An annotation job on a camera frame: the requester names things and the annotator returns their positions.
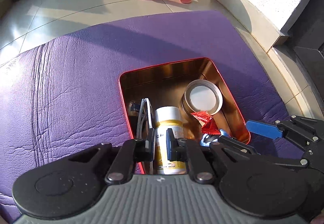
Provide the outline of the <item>white yellow bottle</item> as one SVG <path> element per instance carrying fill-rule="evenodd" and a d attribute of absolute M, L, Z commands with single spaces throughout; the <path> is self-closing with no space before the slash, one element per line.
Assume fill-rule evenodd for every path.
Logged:
<path fill-rule="evenodd" d="M 180 175 L 186 173 L 186 164 L 171 161 L 172 150 L 177 147 L 177 138 L 184 137 L 181 112 L 175 106 L 163 106 L 155 111 L 156 152 L 155 163 L 159 175 Z"/>

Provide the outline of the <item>red snack packet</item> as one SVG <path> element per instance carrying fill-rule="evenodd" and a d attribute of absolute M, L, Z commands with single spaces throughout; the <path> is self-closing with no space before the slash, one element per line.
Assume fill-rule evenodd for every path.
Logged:
<path fill-rule="evenodd" d="M 221 132 L 216 125 L 214 118 L 206 111 L 199 111 L 191 114 L 201 125 L 202 134 L 220 135 Z"/>

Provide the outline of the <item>small blue cream tin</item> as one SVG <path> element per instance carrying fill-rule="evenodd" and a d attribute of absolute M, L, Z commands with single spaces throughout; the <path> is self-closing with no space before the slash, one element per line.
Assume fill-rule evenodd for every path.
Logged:
<path fill-rule="evenodd" d="M 130 101 L 127 106 L 127 115 L 137 117 L 140 112 L 140 107 L 141 107 L 140 103 Z"/>

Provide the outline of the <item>white sunglasses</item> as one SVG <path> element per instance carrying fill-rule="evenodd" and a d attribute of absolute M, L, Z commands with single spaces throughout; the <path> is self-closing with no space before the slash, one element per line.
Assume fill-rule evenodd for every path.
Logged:
<path fill-rule="evenodd" d="M 149 129 L 153 129 L 154 125 L 154 110 L 151 106 L 150 100 L 149 98 L 143 98 L 141 100 L 140 109 L 138 112 L 136 138 L 143 138 L 142 132 L 145 126 L 148 127 L 148 131 Z"/>

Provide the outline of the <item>round metal tin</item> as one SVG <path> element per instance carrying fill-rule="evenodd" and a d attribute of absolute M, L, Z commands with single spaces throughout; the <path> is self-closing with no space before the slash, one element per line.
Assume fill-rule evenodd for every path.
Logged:
<path fill-rule="evenodd" d="M 218 113 L 223 104 L 220 89 L 208 80 L 194 80 L 184 90 L 181 98 L 182 109 L 187 113 L 206 111 L 210 115 Z"/>

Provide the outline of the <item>red metal tin box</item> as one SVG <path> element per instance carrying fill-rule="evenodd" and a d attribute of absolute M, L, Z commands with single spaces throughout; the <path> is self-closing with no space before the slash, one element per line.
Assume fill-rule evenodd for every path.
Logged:
<path fill-rule="evenodd" d="M 251 136 L 245 127 L 241 111 L 214 62 L 209 58 L 153 65 L 121 74 L 119 88 L 131 137 L 136 137 L 137 118 L 130 114 L 129 106 L 148 98 L 153 110 L 163 106 L 178 107 L 184 125 L 184 135 L 200 141 L 201 125 L 191 115 L 192 110 L 189 109 L 189 103 L 184 96 L 187 86 L 194 80 L 208 80 L 216 85 L 223 98 L 221 109 L 213 114 L 217 127 L 236 140 L 248 144 Z"/>

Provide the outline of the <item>purple floor mat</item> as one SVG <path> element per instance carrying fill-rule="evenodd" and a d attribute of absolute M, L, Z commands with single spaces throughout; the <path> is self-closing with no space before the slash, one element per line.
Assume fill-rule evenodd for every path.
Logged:
<path fill-rule="evenodd" d="M 19 211 L 12 186 L 24 172 L 95 144 L 129 139 L 123 72 L 211 59 L 246 120 L 289 114 L 271 80 L 217 10 L 156 14 L 91 26 L 24 52 L 1 67 L 1 217 Z"/>

